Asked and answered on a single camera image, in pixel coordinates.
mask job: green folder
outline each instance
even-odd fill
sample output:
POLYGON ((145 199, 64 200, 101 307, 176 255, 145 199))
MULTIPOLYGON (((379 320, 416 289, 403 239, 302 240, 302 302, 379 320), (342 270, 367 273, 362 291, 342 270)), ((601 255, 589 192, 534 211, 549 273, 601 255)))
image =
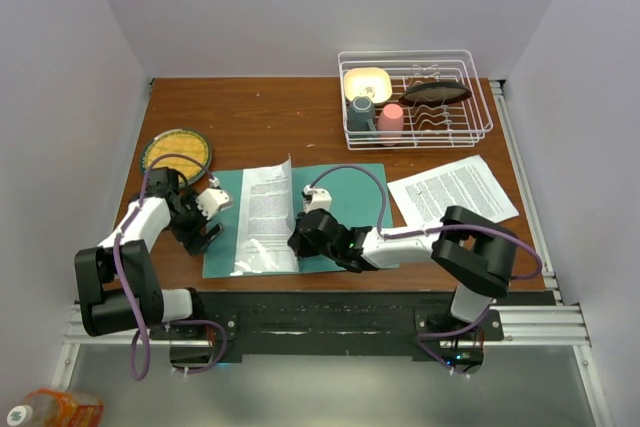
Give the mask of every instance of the green folder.
MULTIPOLYGON (((371 171, 383 185, 387 185, 387 179, 382 164, 359 164, 371 171)), ((314 165, 311 167, 296 167, 292 169, 293 175, 293 212, 296 215, 302 211, 302 189, 310 184, 331 165, 314 165)), ((229 277, 234 271, 236 258, 236 237, 238 235, 238 217, 240 213, 240 192, 242 190, 242 170, 228 170, 215 172, 220 179, 220 187, 226 190, 233 198, 233 206, 216 216, 216 222, 221 222, 224 232, 214 240, 204 256, 202 276, 205 279, 229 277)), ((346 227, 375 226, 380 212, 380 191, 375 182, 362 172, 354 169, 340 169, 322 179, 318 187, 327 189, 331 193, 331 213, 338 222, 346 227)), ((391 211, 389 209, 389 194, 387 196, 387 209, 382 221, 383 227, 392 227, 391 211)), ((298 259, 298 273, 307 274, 314 272, 344 271, 333 261, 317 256, 306 259, 298 259)), ((275 272, 262 274, 244 273, 246 275, 276 275, 275 272)))

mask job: yellow plate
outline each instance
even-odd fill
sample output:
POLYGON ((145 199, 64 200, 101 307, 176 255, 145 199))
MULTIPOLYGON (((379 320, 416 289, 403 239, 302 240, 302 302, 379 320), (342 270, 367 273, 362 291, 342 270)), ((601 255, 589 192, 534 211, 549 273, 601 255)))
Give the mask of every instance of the yellow plate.
MULTIPOLYGON (((157 135, 142 152, 140 169, 145 172, 149 164, 164 154, 183 154, 197 160, 206 168, 211 164, 211 146, 201 134, 194 130, 174 129, 157 135)), ((155 167, 170 167, 180 171, 189 185, 204 175, 204 170, 193 162, 180 158, 168 158, 155 167)))

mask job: white wall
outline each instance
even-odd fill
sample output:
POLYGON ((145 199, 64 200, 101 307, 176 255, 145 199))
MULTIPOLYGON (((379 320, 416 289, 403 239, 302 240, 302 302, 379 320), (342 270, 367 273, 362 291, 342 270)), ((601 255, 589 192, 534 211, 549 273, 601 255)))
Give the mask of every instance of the white wall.
POLYGON ((336 75, 347 49, 468 49, 505 78, 551 0, 109 0, 160 77, 336 75))
POLYGON ((554 0, 507 81, 560 287, 619 426, 640 418, 640 0, 554 0))
POLYGON ((108 234, 145 77, 106 0, 0 0, 0 412, 47 384, 108 234))

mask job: cable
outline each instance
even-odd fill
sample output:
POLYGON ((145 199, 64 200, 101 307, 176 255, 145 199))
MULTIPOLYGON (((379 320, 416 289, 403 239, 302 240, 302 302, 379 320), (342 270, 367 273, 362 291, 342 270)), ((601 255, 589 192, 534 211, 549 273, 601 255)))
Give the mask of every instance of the cable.
POLYGON ((222 336, 222 345, 220 346, 218 355, 216 355, 214 358, 212 354, 211 360, 209 360, 207 365, 198 367, 197 369, 178 369, 186 372, 187 375, 199 374, 201 372, 206 372, 207 370, 212 369, 220 361, 225 351, 227 350, 227 333, 225 332, 224 328, 217 322, 213 322, 212 320, 176 320, 171 322, 171 325, 206 325, 208 327, 213 327, 214 329, 216 329, 222 336))
MULTIPOLYGON (((118 232, 116 234, 116 237, 114 239, 114 242, 113 242, 113 260, 114 260, 116 272, 118 273, 118 277, 120 278, 120 284, 122 286, 122 290, 124 291, 124 295, 127 298, 127 301, 129 302, 129 305, 131 306, 131 310, 133 312, 133 317, 136 320, 136 325, 138 326, 138 331, 134 334, 133 339, 131 341, 130 367, 131 367, 131 376, 133 377, 134 380, 142 380, 142 379, 144 379, 146 377, 147 373, 149 372, 149 366, 151 365, 151 344, 150 344, 150 341, 149 341, 149 333, 147 332, 147 324, 144 321, 144 317, 143 317, 142 312, 140 310, 140 306, 138 305, 138 301, 136 300, 136 297, 135 297, 133 291, 131 290, 131 286, 129 285, 129 281, 127 280, 127 276, 124 273, 124 268, 122 266, 122 258, 120 256, 120 242, 121 242, 121 240, 122 240, 122 238, 124 236, 125 231, 131 225, 131 223, 134 221, 134 219, 138 215, 138 212, 140 212, 140 209, 144 205, 144 198, 145 198, 145 194, 146 194, 146 190, 147 190, 147 184, 149 183, 149 175, 151 174, 151 170, 161 160, 172 158, 172 157, 184 159, 184 160, 187 160, 189 162, 193 162, 198 167, 203 169, 210 177, 213 178, 213 173, 208 171, 207 168, 204 165, 202 165, 197 160, 192 159, 191 157, 188 157, 186 155, 183 155, 183 154, 164 154, 164 155, 161 155, 161 156, 157 157, 153 162, 151 162, 151 164, 149 165, 149 167, 147 167, 147 169, 146 169, 146 171, 144 173, 144 178, 142 179, 142 188, 140 189, 140 196, 138 198, 138 205, 133 210, 131 215, 129 217, 127 217, 125 219, 125 221, 122 223, 122 227, 120 228, 120 232, 118 232), (135 356, 136 356, 138 338, 140 338, 140 340, 142 340, 142 346, 144 348, 144 360, 143 360, 143 364, 142 364, 142 370, 140 372, 138 372, 136 370, 136 364, 135 364, 135 356)), ((213 363, 210 363, 210 366, 209 366, 209 364, 207 366, 205 366, 206 368, 202 367, 202 368, 196 369, 196 370, 194 370, 192 372, 193 373, 204 372, 204 370, 202 370, 202 369, 209 370, 211 367, 213 367, 213 365, 215 365, 218 362, 218 360, 220 360, 220 358, 224 354, 224 350, 225 350, 226 344, 227 344, 226 332, 224 331, 224 329, 219 324, 216 324, 215 322, 212 322, 212 321, 209 321, 209 320, 191 320, 191 321, 186 321, 185 320, 185 321, 179 321, 179 322, 193 322, 193 323, 192 324, 177 324, 177 322, 171 322, 171 324, 172 325, 210 325, 210 326, 212 326, 212 327, 214 327, 216 329, 219 329, 222 332, 222 339, 223 339, 222 340, 222 347, 221 347, 220 352, 218 353, 218 356, 216 357, 215 361, 213 363)))
POLYGON ((216 332, 209 326, 206 327, 206 330, 207 330, 207 340, 209 341, 209 344, 213 349, 216 346, 216 332))
POLYGON ((430 234, 437 234, 437 233, 440 233, 440 232, 446 232, 446 231, 451 231, 451 230, 466 230, 466 231, 480 232, 480 233, 483 233, 483 234, 492 235, 492 236, 495 236, 495 237, 501 237, 503 239, 506 239, 509 242, 512 242, 513 244, 517 245, 518 247, 521 247, 522 249, 524 249, 527 253, 531 254, 531 256, 534 258, 534 260, 536 261, 536 269, 533 272, 529 273, 529 274, 515 275, 515 276, 511 277, 512 280, 530 280, 530 279, 533 279, 533 278, 537 277, 542 272, 544 263, 542 262, 542 258, 538 255, 538 253, 532 247, 530 247, 529 245, 527 245, 525 242, 523 242, 522 240, 518 239, 517 237, 514 237, 513 235, 506 234, 506 233, 504 233, 504 232, 502 232, 500 230, 492 229, 490 227, 483 227, 483 226, 480 226, 480 225, 473 225, 473 224, 457 224, 457 225, 441 225, 441 226, 433 227, 431 229, 426 229, 426 230, 416 229, 416 230, 412 230, 410 232, 402 232, 400 234, 385 234, 385 233, 383 233, 382 232, 382 220, 384 219, 384 212, 387 209, 387 193, 386 193, 386 190, 384 188, 384 185, 382 185, 382 182, 380 182, 380 179, 378 179, 375 175, 373 175, 369 170, 367 170, 364 167, 361 167, 361 166, 359 166, 357 164, 336 165, 334 167, 331 167, 330 169, 325 170, 318 177, 316 177, 311 182, 311 184, 309 184, 309 187, 314 188, 316 186, 316 184, 318 182, 320 182, 320 180, 322 180, 324 177, 326 177, 330 173, 335 172, 336 170, 340 170, 340 169, 358 170, 358 171, 362 172, 363 174, 368 175, 376 183, 376 185, 378 187, 378 190, 380 191, 380 197, 382 199, 382 205, 380 206, 380 214, 378 215, 378 220, 376 222, 376 229, 378 231, 378 234, 380 234, 380 236, 382 236, 383 238, 385 238, 385 239, 402 239, 402 238, 405 238, 405 237, 413 237, 414 235, 419 235, 419 234, 430 235, 430 234))
MULTIPOLYGON (((540 275, 540 273, 542 272, 542 269, 543 269, 542 258, 538 255, 538 253, 535 251, 535 249, 533 249, 532 247, 530 247, 529 245, 527 245, 525 242, 523 242, 522 240, 518 239, 517 237, 514 237, 513 235, 506 234, 506 233, 504 233, 504 232, 502 232, 500 230, 492 229, 490 227, 483 227, 483 226, 480 226, 480 225, 473 225, 473 224, 455 224, 455 225, 441 225, 441 226, 438 226, 438 227, 433 227, 433 228, 424 229, 424 230, 416 229, 416 230, 412 230, 410 232, 402 232, 402 233, 399 233, 399 234, 386 234, 386 233, 383 233, 382 232, 382 220, 384 218, 384 212, 385 212, 385 210, 387 208, 386 189, 384 188, 384 185, 382 184, 382 182, 380 182, 380 179, 378 179, 375 175, 373 175, 369 170, 367 170, 364 167, 361 167, 359 165, 356 165, 356 164, 336 165, 336 166, 331 167, 330 169, 324 171, 318 177, 316 177, 315 180, 313 180, 313 182, 311 182, 311 184, 309 184, 309 187, 314 188, 316 186, 316 184, 320 180, 322 180, 324 177, 326 177, 330 173, 335 172, 336 170, 340 170, 340 169, 358 170, 358 171, 366 174, 367 176, 369 176, 376 183, 376 186, 378 187, 378 190, 380 191, 380 197, 382 199, 382 202, 381 202, 382 205, 380 207, 380 214, 378 215, 378 220, 377 220, 377 223, 376 223, 376 229, 378 231, 378 234, 381 237, 383 237, 384 239, 402 239, 402 238, 406 238, 406 237, 413 237, 414 235, 419 235, 419 234, 431 235, 431 234, 437 234, 437 233, 440 233, 440 232, 456 231, 456 230, 480 232, 480 233, 483 233, 483 234, 486 234, 486 235, 492 235, 492 236, 495 236, 495 237, 500 237, 500 238, 503 238, 505 240, 508 240, 509 242, 515 244, 516 246, 521 247, 522 249, 524 249, 527 253, 529 253, 534 258, 534 260, 536 262, 536 268, 535 268, 535 270, 533 272, 531 272, 529 274, 514 275, 514 276, 511 277, 511 280, 529 280, 529 279, 533 279, 533 278, 537 277, 538 275, 540 275)), ((433 333, 419 334, 418 337, 417 337, 418 345, 420 345, 422 350, 424 350, 427 354, 429 354, 429 356, 431 356, 434 360, 436 360, 437 362, 442 364, 447 369, 451 369, 452 372, 455 372, 457 374, 467 375, 464 372, 462 372, 460 369, 457 369, 455 366, 447 364, 447 362, 442 357, 440 357, 438 354, 436 354, 433 350, 431 350, 431 348, 429 346, 425 345, 422 341, 423 340, 432 340, 432 339, 448 339, 448 338, 457 337, 459 335, 465 334, 465 333, 473 330, 474 328, 476 328, 478 325, 480 325, 482 323, 482 321, 485 319, 485 317, 487 316, 488 313, 489 313, 489 307, 487 307, 482 312, 482 314, 480 314, 480 316, 476 320, 474 320, 472 323, 470 323, 466 327, 463 327, 462 329, 454 330, 454 331, 451 331, 451 332, 433 332, 433 333)))
POLYGON ((178 172, 178 177, 180 177, 182 179, 182 181, 184 182, 184 186, 182 188, 186 189, 187 187, 189 187, 189 181, 187 180, 187 176, 184 175, 179 170, 176 170, 176 172, 178 172))
POLYGON ((382 220, 384 219, 384 212, 385 210, 387 210, 387 194, 386 194, 384 185, 382 185, 382 182, 380 182, 380 179, 378 179, 375 175, 373 175, 369 170, 365 169, 364 167, 360 167, 357 164, 335 165, 330 169, 325 170, 318 177, 316 177, 315 180, 309 184, 309 187, 313 189, 318 182, 320 182, 323 178, 325 178, 331 172, 335 172, 336 170, 340 170, 340 169, 359 170, 363 174, 368 175, 371 178, 371 180, 373 180, 378 186, 378 190, 380 190, 380 197, 382 198, 382 206, 380 207, 380 214, 378 215, 378 221, 376 222, 376 229, 378 230, 378 233, 382 235, 382 220))
POLYGON ((442 357, 440 357, 438 354, 436 354, 433 350, 431 350, 431 348, 428 345, 425 345, 422 341, 423 340, 448 339, 448 338, 451 338, 451 337, 458 337, 458 336, 460 336, 462 334, 466 334, 467 332, 470 332, 471 330, 473 330, 476 327, 478 327, 482 323, 482 321, 487 317, 488 314, 489 314, 489 307, 484 309, 476 320, 474 320, 469 325, 467 325, 467 326, 465 326, 465 327, 463 327, 461 329, 458 329, 458 330, 452 330, 451 332, 426 332, 426 333, 423 333, 423 334, 418 334, 418 336, 416 337, 416 339, 418 341, 418 345, 420 346, 420 348, 422 350, 424 350, 427 354, 429 354, 429 356, 433 360, 435 360, 436 362, 438 362, 439 364, 444 366, 446 369, 449 369, 453 373, 456 373, 456 374, 465 375, 465 373, 463 371, 461 371, 460 369, 456 368, 453 365, 447 364, 447 362, 442 357))

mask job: black metal base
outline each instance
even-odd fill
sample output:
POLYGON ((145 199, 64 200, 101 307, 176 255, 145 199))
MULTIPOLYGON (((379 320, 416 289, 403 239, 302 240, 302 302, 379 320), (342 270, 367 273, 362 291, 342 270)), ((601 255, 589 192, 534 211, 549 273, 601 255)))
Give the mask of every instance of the black metal base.
MULTIPOLYGON (((224 362, 243 355, 406 356, 431 360, 416 336, 428 331, 428 319, 448 311, 450 292, 206 292, 201 293, 208 319, 221 324, 229 342, 224 362)), ((555 305, 551 292, 511 293, 498 305, 555 305)), ((504 338, 498 312, 480 328, 484 340, 504 338)), ((157 340, 204 339, 197 329, 156 328, 157 340)), ((472 334, 461 339, 472 339, 472 334)), ((429 346, 443 352, 439 342, 429 346)), ((211 349, 173 347, 176 366, 206 362, 211 349)))

